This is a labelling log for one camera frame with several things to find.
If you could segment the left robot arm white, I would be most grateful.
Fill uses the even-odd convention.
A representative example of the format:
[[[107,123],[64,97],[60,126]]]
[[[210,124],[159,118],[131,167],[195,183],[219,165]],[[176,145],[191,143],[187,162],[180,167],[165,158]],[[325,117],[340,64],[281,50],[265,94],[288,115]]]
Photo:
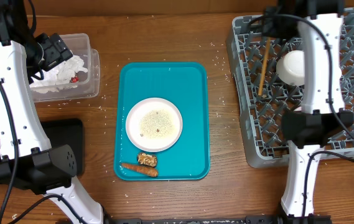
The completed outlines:
[[[82,142],[73,135],[82,135],[82,122],[57,123],[53,147],[37,116],[30,84],[72,52],[59,35],[35,35],[35,28],[23,1],[0,1],[0,184],[53,201],[73,223],[110,223],[77,177]]]

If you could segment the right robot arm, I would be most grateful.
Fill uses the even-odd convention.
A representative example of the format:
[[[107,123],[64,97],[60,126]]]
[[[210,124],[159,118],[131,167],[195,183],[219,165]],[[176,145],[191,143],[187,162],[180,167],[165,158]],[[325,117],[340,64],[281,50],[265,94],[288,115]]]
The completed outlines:
[[[313,194],[319,160],[334,134],[353,124],[340,90],[340,30],[343,1],[279,1],[264,12],[262,33],[290,39],[299,36],[304,51],[304,96],[300,110],[285,110],[282,134],[290,150],[281,207],[301,220],[314,212]]]

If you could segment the small pink bowl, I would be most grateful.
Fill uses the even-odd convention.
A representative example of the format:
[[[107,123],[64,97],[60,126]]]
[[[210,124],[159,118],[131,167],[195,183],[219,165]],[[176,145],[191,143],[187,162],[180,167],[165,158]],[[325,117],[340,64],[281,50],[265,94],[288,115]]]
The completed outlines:
[[[294,112],[300,112],[301,111],[301,107],[299,106],[299,107],[297,107],[295,110],[294,110]]]

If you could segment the pale green bowl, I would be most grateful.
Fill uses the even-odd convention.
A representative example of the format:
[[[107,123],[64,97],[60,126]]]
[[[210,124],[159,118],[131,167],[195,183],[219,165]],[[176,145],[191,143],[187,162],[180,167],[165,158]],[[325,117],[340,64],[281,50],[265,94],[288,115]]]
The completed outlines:
[[[302,86],[305,82],[304,52],[293,50],[287,53],[277,62],[276,72],[285,84]]]

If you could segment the wooden chopstick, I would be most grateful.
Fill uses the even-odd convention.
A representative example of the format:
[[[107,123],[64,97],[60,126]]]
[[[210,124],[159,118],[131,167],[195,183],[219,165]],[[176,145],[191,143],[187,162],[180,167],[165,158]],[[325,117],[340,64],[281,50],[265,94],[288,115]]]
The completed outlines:
[[[262,68],[261,68],[261,76],[260,76],[260,81],[259,81],[258,96],[262,96],[263,95],[263,85],[264,85],[265,74],[266,74],[266,69],[267,69],[267,65],[268,65],[268,56],[269,56],[270,46],[271,46],[271,39],[268,37],[267,40],[266,40],[264,57],[263,57],[263,64],[262,64]]]

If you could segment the orange carrot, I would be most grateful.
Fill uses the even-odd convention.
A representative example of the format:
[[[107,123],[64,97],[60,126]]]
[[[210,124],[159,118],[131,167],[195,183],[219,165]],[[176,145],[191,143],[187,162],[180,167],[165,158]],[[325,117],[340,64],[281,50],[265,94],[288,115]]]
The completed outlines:
[[[156,168],[149,167],[149,166],[121,163],[121,167],[123,167],[127,170],[132,170],[132,171],[140,173],[140,174],[144,174],[149,177],[157,177],[159,175],[159,172],[157,171]]]

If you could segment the white tissue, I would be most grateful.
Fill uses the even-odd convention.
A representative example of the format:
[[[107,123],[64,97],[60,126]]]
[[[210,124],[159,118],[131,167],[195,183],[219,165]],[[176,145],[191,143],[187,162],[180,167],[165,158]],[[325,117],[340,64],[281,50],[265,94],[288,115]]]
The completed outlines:
[[[59,92],[65,88],[64,85],[71,83],[70,80],[72,77],[77,77],[78,72],[87,73],[88,69],[85,67],[83,59],[74,55],[49,72],[42,71],[44,79],[35,80],[30,84],[30,88],[38,93],[47,93],[49,91]]]

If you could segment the brown granola bar piece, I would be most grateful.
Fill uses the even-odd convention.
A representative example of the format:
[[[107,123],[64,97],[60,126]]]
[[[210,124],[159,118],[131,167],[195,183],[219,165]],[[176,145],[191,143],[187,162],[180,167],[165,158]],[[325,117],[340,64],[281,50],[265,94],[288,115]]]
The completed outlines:
[[[156,167],[157,157],[153,154],[147,154],[145,152],[140,152],[137,155],[137,162],[142,166]]]

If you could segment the large white pink-rimmed plate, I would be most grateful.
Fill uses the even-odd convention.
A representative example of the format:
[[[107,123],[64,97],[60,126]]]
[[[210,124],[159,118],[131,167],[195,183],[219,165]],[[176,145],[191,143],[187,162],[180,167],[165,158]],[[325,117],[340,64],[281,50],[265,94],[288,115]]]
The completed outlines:
[[[125,122],[131,143],[145,152],[161,152],[172,147],[183,129],[179,109],[163,98],[147,98],[136,103]]]

